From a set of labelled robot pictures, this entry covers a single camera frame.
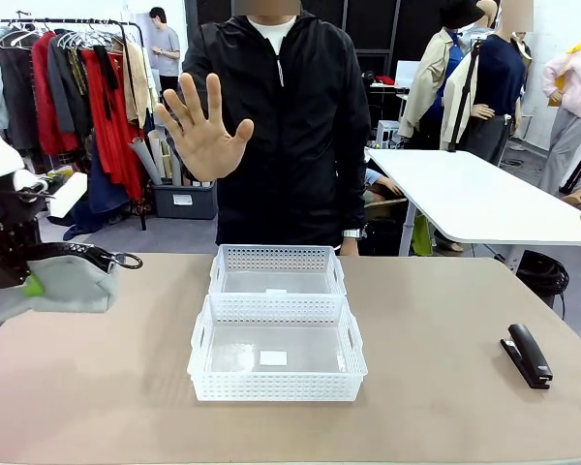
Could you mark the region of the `person right hand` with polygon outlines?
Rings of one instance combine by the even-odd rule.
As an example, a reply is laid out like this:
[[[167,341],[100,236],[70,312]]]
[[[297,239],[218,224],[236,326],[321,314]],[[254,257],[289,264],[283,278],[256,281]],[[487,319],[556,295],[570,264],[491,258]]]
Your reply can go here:
[[[193,77],[179,77],[181,94],[164,92],[165,103],[156,114],[171,136],[176,152],[188,171],[199,181],[224,178],[239,166],[254,133],[254,122],[242,120],[230,134],[223,121],[221,82],[217,75],[206,77],[207,109],[203,109]]]

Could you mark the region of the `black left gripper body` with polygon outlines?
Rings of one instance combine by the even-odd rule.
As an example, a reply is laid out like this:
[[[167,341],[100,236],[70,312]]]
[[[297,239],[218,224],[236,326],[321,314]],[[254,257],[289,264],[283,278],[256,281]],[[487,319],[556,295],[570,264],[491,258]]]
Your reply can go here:
[[[8,230],[30,222],[45,207],[45,200],[22,201],[16,194],[0,193],[0,226]]]

